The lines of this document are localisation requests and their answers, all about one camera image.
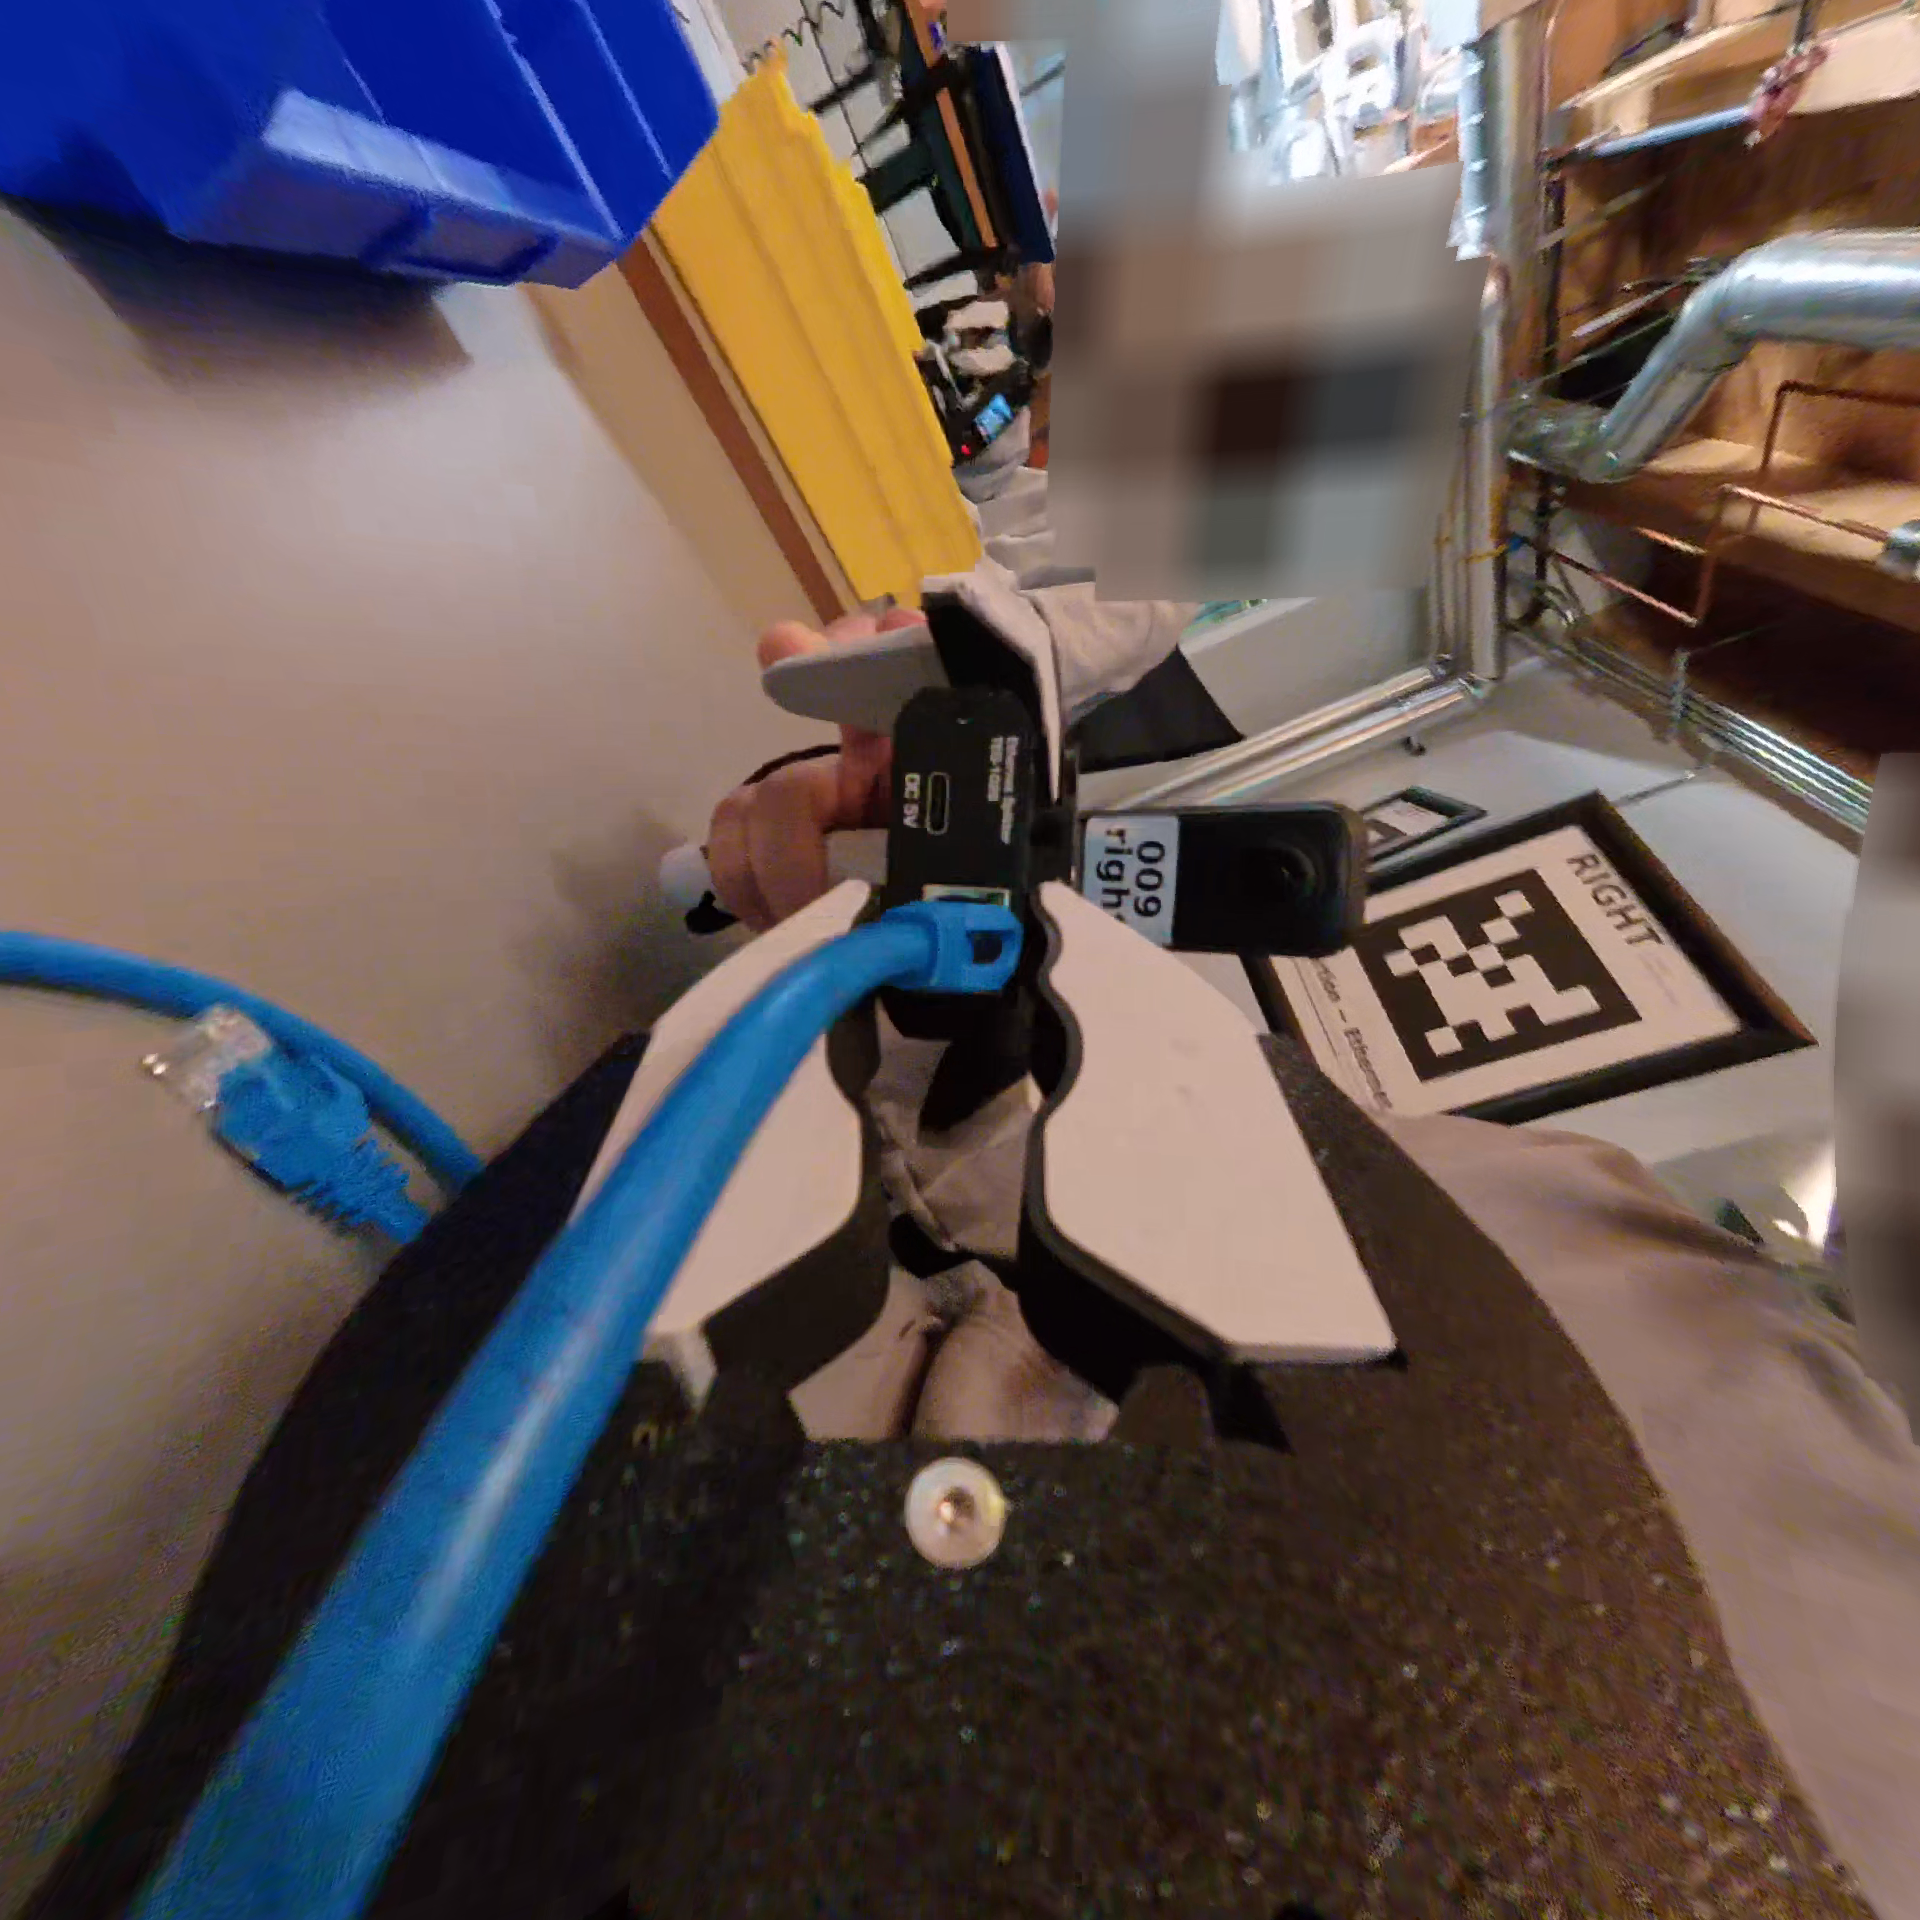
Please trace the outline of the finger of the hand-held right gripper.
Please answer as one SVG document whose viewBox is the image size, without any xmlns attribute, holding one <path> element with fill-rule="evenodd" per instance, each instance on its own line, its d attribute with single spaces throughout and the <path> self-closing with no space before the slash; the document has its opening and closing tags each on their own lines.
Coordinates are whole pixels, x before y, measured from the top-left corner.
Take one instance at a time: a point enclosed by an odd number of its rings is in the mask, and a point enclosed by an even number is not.
<svg viewBox="0 0 1920 1920">
<path fill-rule="evenodd" d="M 939 649 L 925 623 L 829 642 L 762 667 L 762 692 L 787 715 L 890 736 L 900 711 L 939 689 Z"/>
</svg>

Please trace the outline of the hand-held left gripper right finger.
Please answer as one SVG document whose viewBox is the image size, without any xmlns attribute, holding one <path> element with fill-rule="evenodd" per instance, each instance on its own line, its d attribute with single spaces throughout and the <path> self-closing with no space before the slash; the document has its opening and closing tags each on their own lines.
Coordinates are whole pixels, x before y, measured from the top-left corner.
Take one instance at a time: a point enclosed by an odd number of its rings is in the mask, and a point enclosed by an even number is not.
<svg viewBox="0 0 1920 1920">
<path fill-rule="evenodd" d="M 1263 1037 L 1060 882 L 1036 929 L 1021 1317 L 1111 1405 L 1173 1372 L 1218 1440 L 1285 1447 L 1266 1372 L 1368 1368 L 1398 1341 Z"/>
</svg>

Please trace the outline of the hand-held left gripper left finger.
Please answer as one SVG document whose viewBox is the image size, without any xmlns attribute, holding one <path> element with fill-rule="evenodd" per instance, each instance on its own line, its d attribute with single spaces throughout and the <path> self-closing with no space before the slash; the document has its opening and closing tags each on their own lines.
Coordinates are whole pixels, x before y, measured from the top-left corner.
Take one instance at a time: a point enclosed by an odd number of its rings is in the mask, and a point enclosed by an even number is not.
<svg viewBox="0 0 1920 1920">
<path fill-rule="evenodd" d="M 779 971 L 850 933 L 869 899 L 867 882 L 835 884 L 791 920 L 735 950 L 659 1017 L 589 1169 L 579 1214 L 719 1027 Z M 691 1240 L 645 1333 L 639 1361 L 660 1365 L 687 1402 L 704 1405 L 714 1378 L 728 1368 L 719 1358 L 722 1312 L 770 1305 L 781 1272 L 850 1229 L 862 1184 L 855 1102 L 833 1079 L 828 1044 L 812 1043 Z"/>
</svg>

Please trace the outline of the black ethernet splitter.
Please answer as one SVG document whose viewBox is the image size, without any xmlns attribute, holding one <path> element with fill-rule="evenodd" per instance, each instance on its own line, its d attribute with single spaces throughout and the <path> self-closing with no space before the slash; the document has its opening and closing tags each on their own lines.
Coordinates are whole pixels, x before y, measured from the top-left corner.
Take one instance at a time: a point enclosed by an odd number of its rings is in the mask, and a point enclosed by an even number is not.
<svg viewBox="0 0 1920 1920">
<path fill-rule="evenodd" d="M 949 1134 L 1019 1086 L 1031 1060 L 1028 939 L 1043 737 L 1008 689 L 925 689 L 891 729 L 880 909 L 997 909 L 1009 941 L 964 941 L 962 984 L 884 989 L 898 1037 L 932 1047 L 919 1127 Z"/>
</svg>

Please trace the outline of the person's right forearm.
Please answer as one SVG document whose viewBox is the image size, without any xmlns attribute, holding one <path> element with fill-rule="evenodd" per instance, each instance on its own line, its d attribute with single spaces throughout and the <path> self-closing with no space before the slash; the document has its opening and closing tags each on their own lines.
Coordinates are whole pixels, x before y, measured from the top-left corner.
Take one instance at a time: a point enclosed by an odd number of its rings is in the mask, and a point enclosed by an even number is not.
<svg viewBox="0 0 1920 1920">
<path fill-rule="evenodd" d="M 1244 740 L 1183 653 L 1187 604 L 1102 601 L 1083 568 L 1014 571 L 981 561 L 924 585 L 932 625 L 949 606 L 988 627 L 1002 653 L 1049 673 L 1060 737 L 1083 778 L 1185 764 Z"/>
</svg>

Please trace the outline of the person's right hand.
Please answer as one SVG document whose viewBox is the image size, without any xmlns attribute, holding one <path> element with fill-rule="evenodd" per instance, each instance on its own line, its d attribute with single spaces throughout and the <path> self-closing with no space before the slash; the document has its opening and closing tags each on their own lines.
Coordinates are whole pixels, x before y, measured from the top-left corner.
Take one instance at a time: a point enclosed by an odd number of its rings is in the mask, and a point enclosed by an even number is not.
<svg viewBox="0 0 1920 1920">
<path fill-rule="evenodd" d="M 735 787 L 704 840 L 707 892 L 748 933 L 769 933 L 829 889 L 829 841 L 890 823 L 890 732 L 839 729 Z"/>
</svg>

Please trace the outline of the black framed marker sign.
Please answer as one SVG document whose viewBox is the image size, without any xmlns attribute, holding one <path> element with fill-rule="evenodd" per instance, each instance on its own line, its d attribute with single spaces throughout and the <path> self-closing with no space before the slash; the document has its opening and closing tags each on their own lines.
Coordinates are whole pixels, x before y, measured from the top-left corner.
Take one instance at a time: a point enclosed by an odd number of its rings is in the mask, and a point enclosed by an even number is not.
<svg viewBox="0 0 1920 1920">
<path fill-rule="evenodd" d="M 1271 1033 L 1398 1117 L 1516 1127 L 1812 1044 L 1595 792 L 1411 860 L 1337 955 L 1240 971 Z"/>
</svg>

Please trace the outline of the yellow corrugated panel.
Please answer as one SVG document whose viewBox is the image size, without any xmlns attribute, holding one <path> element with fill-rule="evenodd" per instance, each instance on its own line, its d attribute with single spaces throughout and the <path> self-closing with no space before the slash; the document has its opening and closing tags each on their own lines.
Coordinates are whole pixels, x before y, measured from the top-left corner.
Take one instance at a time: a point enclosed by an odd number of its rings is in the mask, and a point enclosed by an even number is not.
<svg viewBox="0 0 1920 1920">
<path fill-rule="evenodd" d="M 911 609 L 980 559 L 884 229 L 781 55 L 718 107 L 655 242 L 862 604 Z"/>
</svg>

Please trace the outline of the silver vertical pipe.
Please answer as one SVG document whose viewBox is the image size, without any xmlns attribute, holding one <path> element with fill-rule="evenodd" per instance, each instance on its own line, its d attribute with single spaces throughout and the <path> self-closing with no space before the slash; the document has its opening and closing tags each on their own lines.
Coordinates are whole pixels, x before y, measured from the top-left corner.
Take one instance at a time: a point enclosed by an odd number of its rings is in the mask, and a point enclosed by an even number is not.
<svg viewBox="0 0 1920 1920">
<path fill-rule="evenodd" d="M 1481 271 L 1467 401 L 1461 411 L 1458 491 L 1451 511 L 1451 658 L 1478 699 L 1506 670 L 1502 554 L 1506 504 L 1499 453 L 1499 395 L 1506 370 L 1506 107 L 1509 57 L 1499 28 L 1461 50 L 1458 67 L 1458 218 L 1456 254 Z"/>
</svg>

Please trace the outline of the blue plastic bin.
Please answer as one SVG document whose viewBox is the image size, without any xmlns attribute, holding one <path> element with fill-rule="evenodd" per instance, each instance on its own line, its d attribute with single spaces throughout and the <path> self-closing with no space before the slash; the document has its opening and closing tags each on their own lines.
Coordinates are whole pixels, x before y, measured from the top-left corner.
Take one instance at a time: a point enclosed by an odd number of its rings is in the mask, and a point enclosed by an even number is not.
<svg viewBox="0 0 1920 1920">
<path fill-rule="evenodd" d="M 670 3 L 3 7 L 3 195 L 189 245 L 579 288 L 714 126 Z"/>
</svg>

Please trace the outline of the wooden shelving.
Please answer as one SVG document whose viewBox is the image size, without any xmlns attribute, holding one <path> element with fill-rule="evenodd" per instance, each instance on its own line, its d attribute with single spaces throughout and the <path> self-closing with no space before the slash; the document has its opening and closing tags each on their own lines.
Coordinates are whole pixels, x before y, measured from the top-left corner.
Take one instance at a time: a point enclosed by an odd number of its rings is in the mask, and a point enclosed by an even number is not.
<svg viewBox="0 0 1920 1920">
<path fill-rule="evenodd" d="M 1540 398 L 1609 409 L 1692 292 L 1820 232 L 1916 232 L 1913 3 L 1537 3 L 1516 138 Z M 1916 349 L 1758 340 L 1620 481 L 1509 467 L 1537 630 L 1670 732 L 1869 782 L 1916 751 Z"/>
</svg>

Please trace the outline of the small black picture frame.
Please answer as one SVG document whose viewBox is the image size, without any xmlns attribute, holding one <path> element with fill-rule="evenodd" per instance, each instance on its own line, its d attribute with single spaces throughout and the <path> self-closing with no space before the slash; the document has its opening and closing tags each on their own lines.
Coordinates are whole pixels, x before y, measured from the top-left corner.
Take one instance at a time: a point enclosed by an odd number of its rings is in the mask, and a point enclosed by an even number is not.
<svg viewBox="0 0 1920 1920">
<path fill-rule="evenodd" d="M 1425 787 L 1406 787 L 1360 808 L 1368 872 L 1378 872 L 1451 830 L 1485 819 L 1485 808 Z"/>
</svg>

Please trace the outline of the silver ventilation duct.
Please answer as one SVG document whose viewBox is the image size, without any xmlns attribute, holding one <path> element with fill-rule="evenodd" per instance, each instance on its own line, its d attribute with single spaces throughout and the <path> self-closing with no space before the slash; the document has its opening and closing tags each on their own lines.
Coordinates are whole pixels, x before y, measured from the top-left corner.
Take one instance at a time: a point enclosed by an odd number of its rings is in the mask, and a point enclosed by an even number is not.
<svg viewBox="0 0 1920 1920">
<path fill-rule="evenodd" d="M 1809 232 L 1757 245 L 1688 297 L 1613 409 L 1516 401 L 1502 450 L 1557 478 L 1620 484 L 1761 345 L 1913 352 L 1916 229 Z"/>
</svg>

